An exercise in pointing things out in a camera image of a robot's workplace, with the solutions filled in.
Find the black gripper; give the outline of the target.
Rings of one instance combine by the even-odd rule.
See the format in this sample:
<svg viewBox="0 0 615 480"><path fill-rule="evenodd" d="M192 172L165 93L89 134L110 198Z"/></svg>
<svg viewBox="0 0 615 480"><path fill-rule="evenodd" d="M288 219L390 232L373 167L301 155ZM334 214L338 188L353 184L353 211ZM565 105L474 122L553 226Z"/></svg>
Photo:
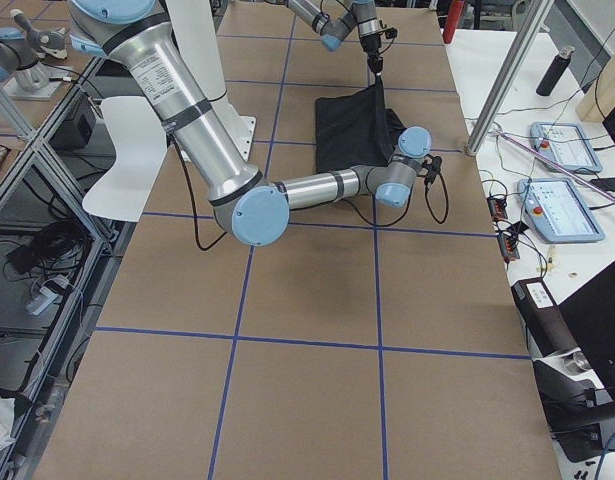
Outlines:
<svg viewBox="0 0 615 480"><path fill-rule="evenodd" d="M367 65L369 70L378 76L383 71L383 57L381 54L381 35L371 34L361 37L361 46L367 57Z"/></svg>

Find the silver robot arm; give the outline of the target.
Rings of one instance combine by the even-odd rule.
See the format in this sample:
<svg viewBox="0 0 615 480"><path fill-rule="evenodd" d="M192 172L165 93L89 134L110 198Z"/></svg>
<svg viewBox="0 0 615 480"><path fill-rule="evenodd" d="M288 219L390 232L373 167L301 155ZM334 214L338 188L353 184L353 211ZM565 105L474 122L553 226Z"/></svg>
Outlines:
<svg viewBox="0 0 615 480"><path fill-rule="evenodd" d="M400 208L417 179L432 184L440 162L421 127L391 139L376 134L373 163L355 157L342 170L271 182L244 144L252 130L225 96L215 27L207 4L194 1L72 1L73 46L128 69L176 147L208 186L219 226L251 246L277 240L292 212L370 195Z"/></svg>
<svg viewBox="0 0 615 480"><path fill-rule="evenodd" d="M351 1L348 5L344 4L343 13L338 18L332 18L321 7L307 0L288 0L281 4L308 24L331 52L336 51L356 29L369 70L376 76L382 74L382 36L387 35L387 27L378 19L374 1Z"/></svg>

